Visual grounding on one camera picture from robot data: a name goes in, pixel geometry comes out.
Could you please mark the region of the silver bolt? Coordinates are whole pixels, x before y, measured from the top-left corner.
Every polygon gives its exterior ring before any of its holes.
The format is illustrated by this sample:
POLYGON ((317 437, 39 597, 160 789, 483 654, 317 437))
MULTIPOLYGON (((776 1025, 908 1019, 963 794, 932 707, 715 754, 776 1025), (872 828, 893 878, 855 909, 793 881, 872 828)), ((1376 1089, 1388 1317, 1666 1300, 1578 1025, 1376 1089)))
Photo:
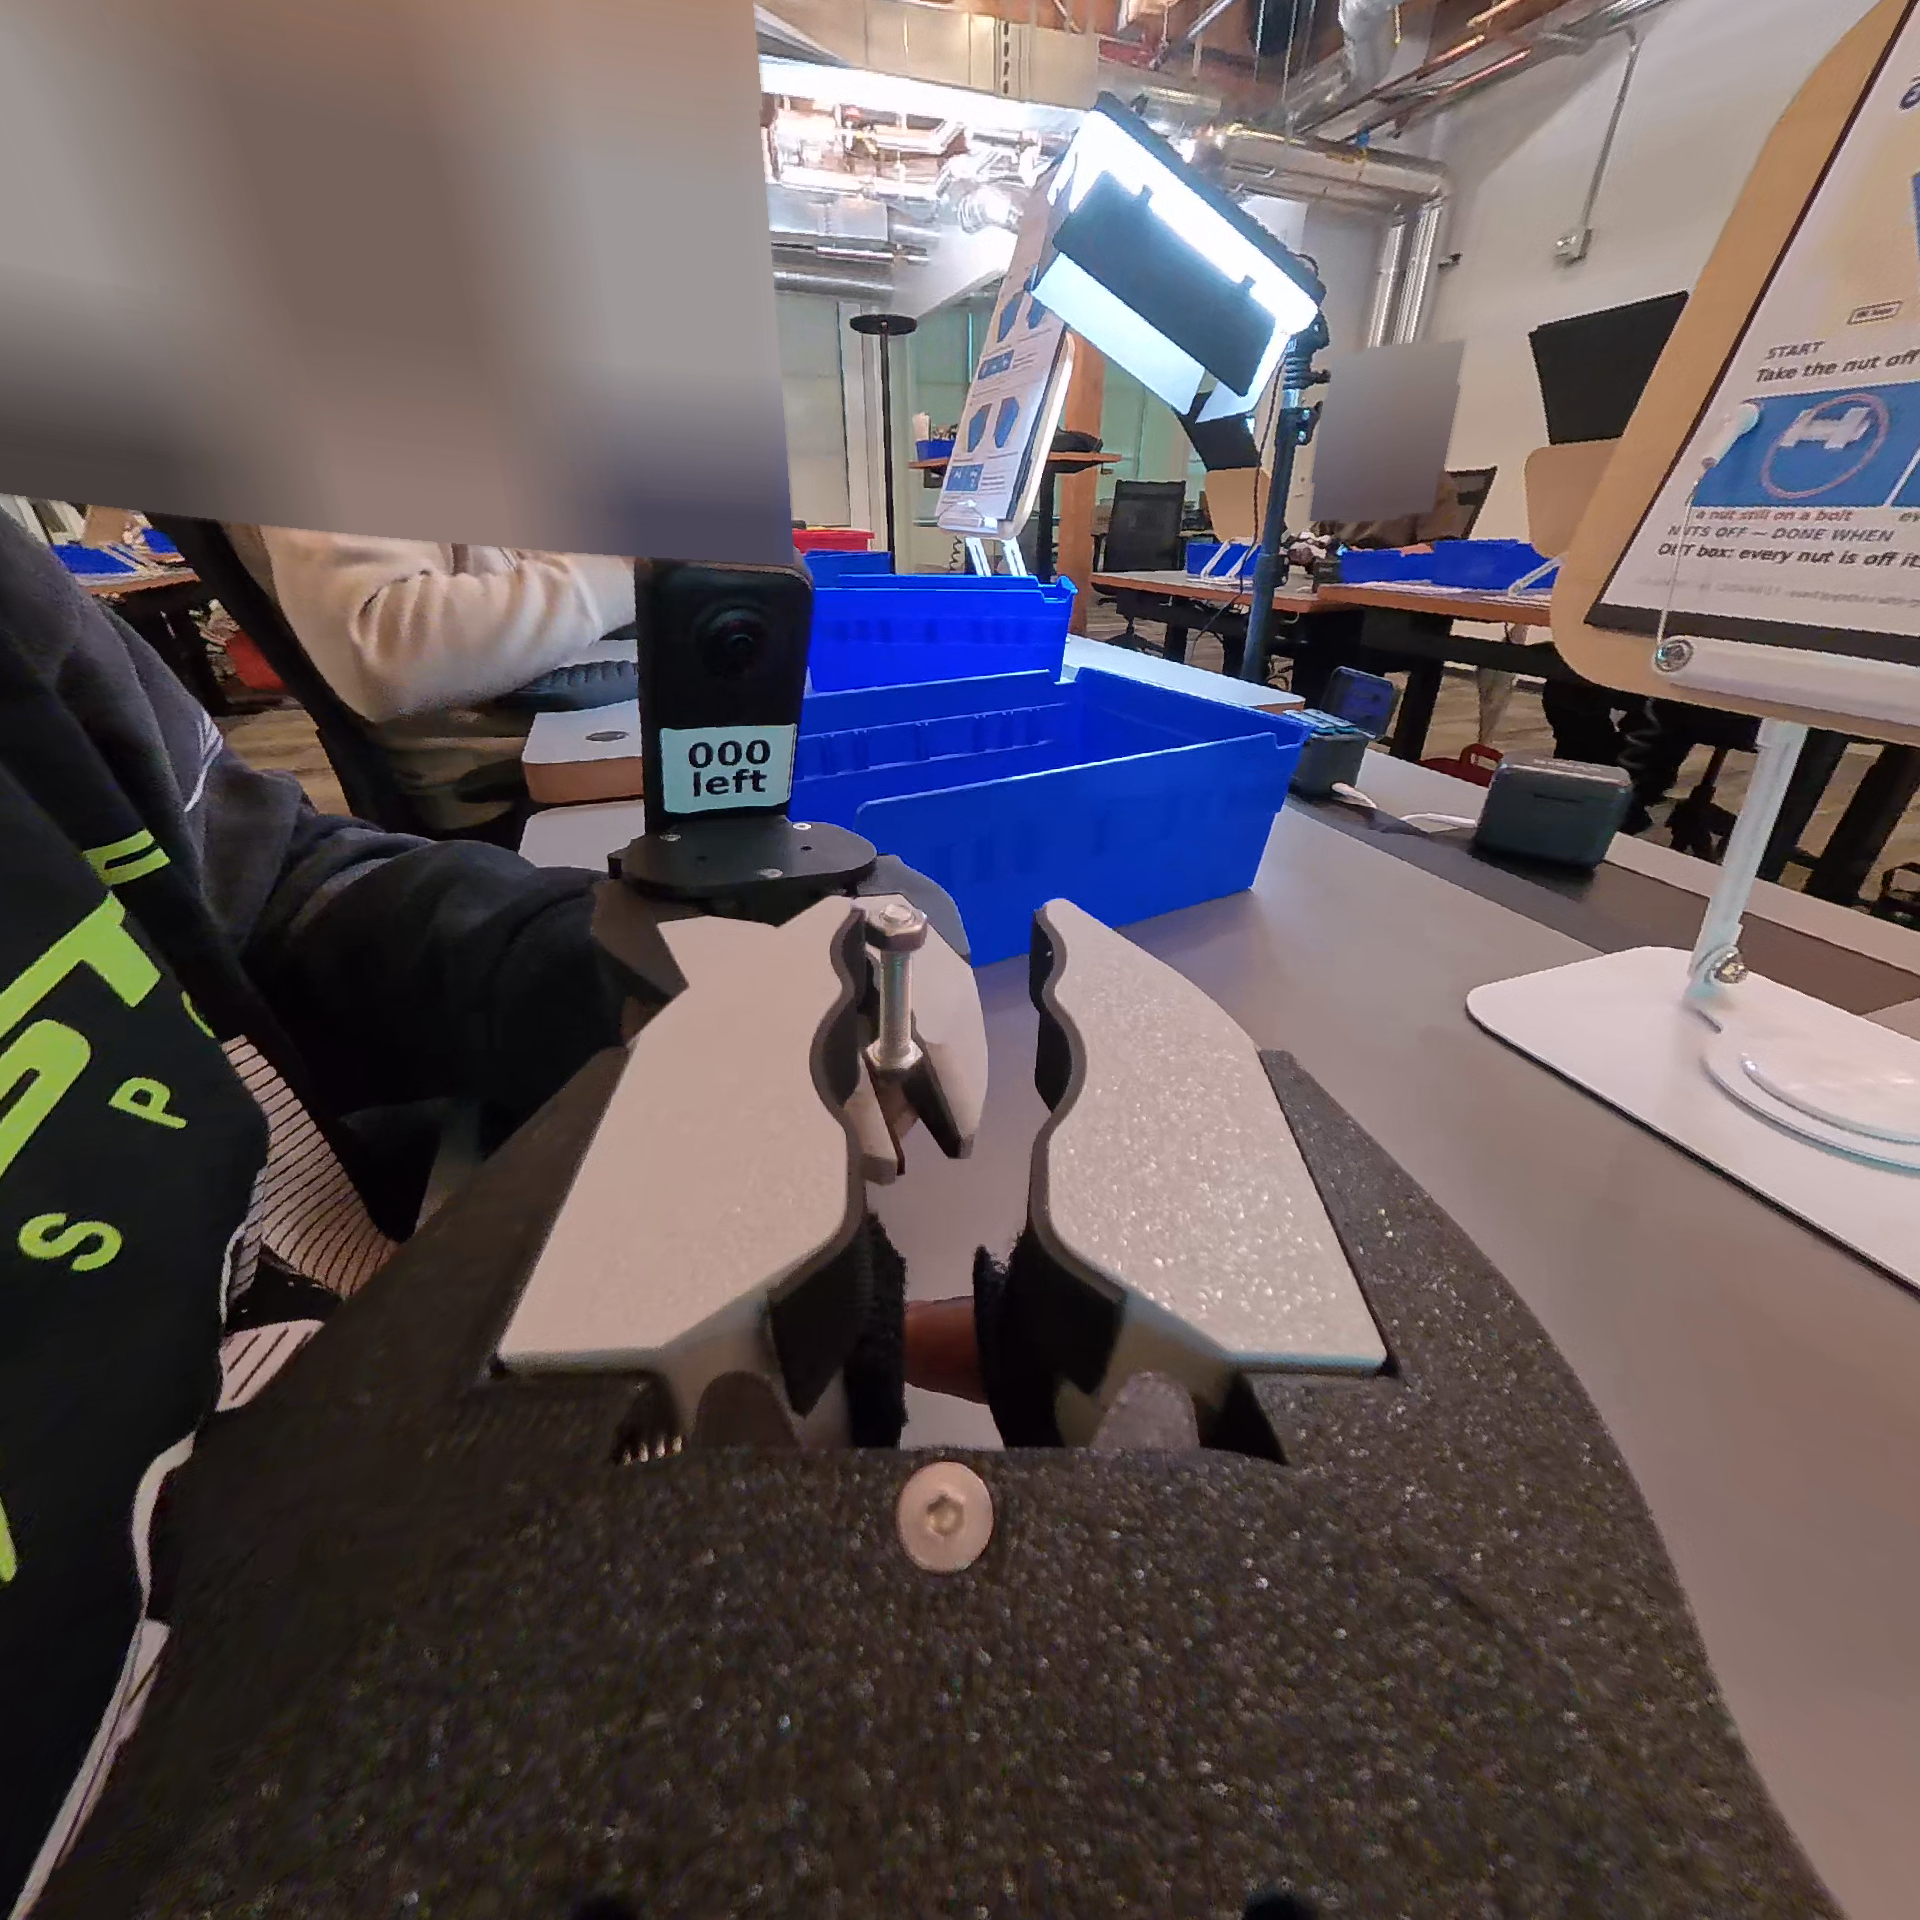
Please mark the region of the silver bolt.
POLYGON ((915 1027, 915 961, 924 949, 877 954, 866 944, 866 950, 875 990, 875 1032, 866 1059, 875 1076, 905 1076, 922 1060, 915 1027))

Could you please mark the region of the wooden office desk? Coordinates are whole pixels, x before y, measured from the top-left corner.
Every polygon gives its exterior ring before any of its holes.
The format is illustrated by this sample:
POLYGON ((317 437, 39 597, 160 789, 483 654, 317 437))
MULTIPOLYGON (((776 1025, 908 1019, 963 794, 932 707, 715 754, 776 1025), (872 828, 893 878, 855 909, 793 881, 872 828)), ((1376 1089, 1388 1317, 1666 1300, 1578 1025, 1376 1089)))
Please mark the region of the wooden office desk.
POLYGON ((1541 592, 1476 592, 1428 584, 1327 584, 1279 588, 1280 633, 1263 649, 1245 640, 1256 590, 1172 570, 1099 572, 1090 590, 1129 618, 1157 619, 1168 640, 1195 632, 1241 640, 1240 675, 1266 691, 1274 651, 1296 657, 1314 636, 1312 625, 1338 613, 1360 619, 1360 644, 1409 673, 1388 749, 1420 762, 1449 665, 1491 667, 1531 681, 1572 683, 1578 673, 1552 644, 1549 597, 1541 592))

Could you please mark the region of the person's left forearm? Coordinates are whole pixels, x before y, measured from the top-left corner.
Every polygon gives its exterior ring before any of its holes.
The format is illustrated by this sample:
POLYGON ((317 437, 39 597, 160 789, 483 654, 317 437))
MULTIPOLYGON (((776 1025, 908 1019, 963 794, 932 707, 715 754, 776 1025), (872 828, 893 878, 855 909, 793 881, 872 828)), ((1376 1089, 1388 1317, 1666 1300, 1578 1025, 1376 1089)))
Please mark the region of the person's left forearm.
POLYGON ((441 1098, 515 1126, 624 1042, 586 872, 321 814, 228 747, 197 821, 209 905, 324 1115, 441 1098))

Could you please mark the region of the black charging case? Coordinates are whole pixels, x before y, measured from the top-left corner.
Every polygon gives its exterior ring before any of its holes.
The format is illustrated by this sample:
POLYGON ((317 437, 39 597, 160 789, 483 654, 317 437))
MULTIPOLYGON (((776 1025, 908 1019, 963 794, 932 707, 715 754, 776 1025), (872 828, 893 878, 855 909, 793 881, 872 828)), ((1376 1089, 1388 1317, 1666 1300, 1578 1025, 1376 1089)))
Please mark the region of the black charging case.
POLYGON ((1485 786, 1472 850, 1491 857, 1593 873, 1632 801, 1619 766, 1575 760, 1503 760, 1485 786))

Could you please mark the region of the black office chair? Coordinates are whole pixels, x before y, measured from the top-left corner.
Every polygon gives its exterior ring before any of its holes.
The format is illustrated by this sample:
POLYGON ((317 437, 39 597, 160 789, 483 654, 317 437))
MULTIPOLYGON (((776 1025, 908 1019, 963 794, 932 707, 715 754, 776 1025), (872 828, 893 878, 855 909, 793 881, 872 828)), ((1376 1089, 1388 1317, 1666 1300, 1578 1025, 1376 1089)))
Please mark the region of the black office chair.
POLYGON ((1101 572, 1185 570, 1187 483, 1119 480, 1101 542, 1101 572))

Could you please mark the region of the LED light panel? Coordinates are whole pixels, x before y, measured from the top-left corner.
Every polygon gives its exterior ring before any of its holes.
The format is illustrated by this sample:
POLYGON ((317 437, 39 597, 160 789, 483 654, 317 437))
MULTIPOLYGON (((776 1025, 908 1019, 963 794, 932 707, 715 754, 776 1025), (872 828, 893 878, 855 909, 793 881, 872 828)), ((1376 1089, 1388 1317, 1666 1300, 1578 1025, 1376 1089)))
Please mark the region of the LED light panel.
POLYGON ((1031 294, 1180 416, 1250 416, 1323 315, 1317 269, 1108 92, 1042 198, 1031 294))

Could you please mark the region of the person's right hand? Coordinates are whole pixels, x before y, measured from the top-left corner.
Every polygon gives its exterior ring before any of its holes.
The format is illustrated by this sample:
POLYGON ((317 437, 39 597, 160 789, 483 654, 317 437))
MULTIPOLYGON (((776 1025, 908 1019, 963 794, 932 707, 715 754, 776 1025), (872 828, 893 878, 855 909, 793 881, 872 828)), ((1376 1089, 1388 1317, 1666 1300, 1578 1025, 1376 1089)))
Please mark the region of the person's right hand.
POLYGON ((913 1300, 903 1307, 903 1382, 956 1402, 988 1403, 972 1299, 913 1300))

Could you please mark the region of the white pad on table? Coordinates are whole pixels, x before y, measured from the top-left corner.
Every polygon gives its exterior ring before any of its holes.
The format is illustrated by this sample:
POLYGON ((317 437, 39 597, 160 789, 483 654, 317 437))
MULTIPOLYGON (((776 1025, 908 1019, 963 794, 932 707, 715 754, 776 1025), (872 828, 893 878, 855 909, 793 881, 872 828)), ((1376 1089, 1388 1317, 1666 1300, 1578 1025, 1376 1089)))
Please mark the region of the white pad on table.
POLYGON ((1760 721, 1691 950, 1479 986, 1471 1019, 1916 1290, 1916 1041, 1749 972, 1809 737, 1916 746, 1917 10, 1770 138, 1556 572, 1591 681, 1760 721))

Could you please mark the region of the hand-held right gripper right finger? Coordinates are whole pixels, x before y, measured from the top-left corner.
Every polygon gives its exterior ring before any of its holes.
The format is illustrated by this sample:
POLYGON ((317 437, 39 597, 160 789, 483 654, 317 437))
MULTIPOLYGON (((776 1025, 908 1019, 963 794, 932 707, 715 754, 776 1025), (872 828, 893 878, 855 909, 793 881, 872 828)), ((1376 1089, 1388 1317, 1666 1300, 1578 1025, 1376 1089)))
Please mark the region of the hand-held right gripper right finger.
POLYGON ((1241 1025, 1064 899, 1035 914, 1028 990, 1048 1121, 1024 1355, 1048 1414, 1099 1420, 1133 1376, 1204 1420, 1249 1376, 1380 1376, 1380 1326, 1241 1025))

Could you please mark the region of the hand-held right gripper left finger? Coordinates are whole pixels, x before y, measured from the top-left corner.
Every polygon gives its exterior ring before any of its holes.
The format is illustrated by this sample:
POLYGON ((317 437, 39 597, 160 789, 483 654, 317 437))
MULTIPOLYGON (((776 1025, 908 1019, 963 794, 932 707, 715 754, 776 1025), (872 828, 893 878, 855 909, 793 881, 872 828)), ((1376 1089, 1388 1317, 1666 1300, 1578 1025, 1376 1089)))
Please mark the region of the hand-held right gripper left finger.
MULTIPOLYGON (((663 928, 659 942, 667 954, 663 928)), ((747 1373, 799 1441, 848 1443, 866 1213, 851 1129, 808 1096, 812 1139, 793 1125, 779 1145, 731 1136, 656 1038, 685 987, 677 974, 628 1048, 496 1362, 523 1379, 656 1376, 682 1433, 715 1379, 747 1373)))

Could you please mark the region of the black floor lamp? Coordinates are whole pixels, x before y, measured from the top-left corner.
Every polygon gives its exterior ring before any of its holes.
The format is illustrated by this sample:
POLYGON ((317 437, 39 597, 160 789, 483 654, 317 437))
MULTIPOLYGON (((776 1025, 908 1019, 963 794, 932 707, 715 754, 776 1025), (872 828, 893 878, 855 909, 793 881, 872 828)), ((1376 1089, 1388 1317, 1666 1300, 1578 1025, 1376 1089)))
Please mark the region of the black floor lamp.
POLYGON ((897 396, 893 396, 893 347, 913 336, 919 324, 892 308, 861 308, 848 320, 851 332, 861 341, 861 361, 872 364, 877 377, 877 433, 881 433, 881 499, 884 554, 893 570, 901 565, 903 544, 897 514, 897 396))

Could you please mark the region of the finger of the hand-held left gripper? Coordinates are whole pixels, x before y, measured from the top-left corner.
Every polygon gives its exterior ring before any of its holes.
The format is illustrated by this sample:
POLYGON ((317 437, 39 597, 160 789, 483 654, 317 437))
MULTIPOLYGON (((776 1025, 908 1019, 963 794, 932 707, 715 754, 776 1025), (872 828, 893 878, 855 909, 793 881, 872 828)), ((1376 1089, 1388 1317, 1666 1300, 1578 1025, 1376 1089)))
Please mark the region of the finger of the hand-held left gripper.
POLYGON ((673 1068, 691 1070, 731 1136, 783 1145, 819 1098, 853 1136, 861 1177, 892 1184, 903 1169, 866 1060, 874 1025, 874 962, 861 921, 844 924, 826 904, 789 924, 682 920, 663 925, 683 994, 656 1022, 673 1068))
POLYGON ((952 1161, 965 1161, 986 1113, 989 1044, 975 970, 932 920, 905 961, 905 990, 919 1059, 899 1084, 903 1126, 919 1125, 952 1161))

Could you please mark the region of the printed instruction sheet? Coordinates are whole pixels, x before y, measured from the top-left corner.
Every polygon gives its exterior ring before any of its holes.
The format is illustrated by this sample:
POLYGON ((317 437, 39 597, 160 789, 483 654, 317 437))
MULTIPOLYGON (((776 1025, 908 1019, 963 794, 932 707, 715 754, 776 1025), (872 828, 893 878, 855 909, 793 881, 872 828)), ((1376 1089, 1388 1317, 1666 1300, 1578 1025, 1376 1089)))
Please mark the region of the printed instruction sheet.
POLYGON ((1665 477, 1588 622, 1916 662, 1916 5, 1792 104, 1668 347, 1665 477))

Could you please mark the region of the black light stand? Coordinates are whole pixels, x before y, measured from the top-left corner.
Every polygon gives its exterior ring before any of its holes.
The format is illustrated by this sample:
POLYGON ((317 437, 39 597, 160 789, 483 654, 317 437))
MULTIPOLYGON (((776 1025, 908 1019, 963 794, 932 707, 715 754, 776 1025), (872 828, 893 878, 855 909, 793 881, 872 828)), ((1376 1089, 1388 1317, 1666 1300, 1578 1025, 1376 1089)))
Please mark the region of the black light stand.
POLYGON ((1268 429, 1274 462, 1266 483, 1263 532, 1256 554, 1250 605, 1243 619, 1243 644, 1240 677, 1266 688, 1268 646, 1274 640, 1275 597, 1290 574, 1288 506, 1296 452, 1312 442, 1320 419, 1320 403, 1309 403, 1329 374, 1314 366, 1314 357, 1329 347, 1329 315, 1321 308, 1290 342, 1279 370, 1279 404, 1268 429))

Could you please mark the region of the person's black printed sweatshirt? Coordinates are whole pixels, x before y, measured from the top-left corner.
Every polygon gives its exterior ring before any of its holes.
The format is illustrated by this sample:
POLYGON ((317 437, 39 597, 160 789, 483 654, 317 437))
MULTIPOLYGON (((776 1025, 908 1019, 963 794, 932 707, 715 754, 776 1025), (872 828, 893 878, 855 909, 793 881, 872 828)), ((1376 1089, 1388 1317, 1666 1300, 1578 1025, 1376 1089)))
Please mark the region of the person's black printed sweatshirt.
POLYGON ((247 768, 4 520, 3 1816, 27 1915, 147 1706, 154 1518, 220 1412, 392 1258, 253 984, 400 842, 247 768))

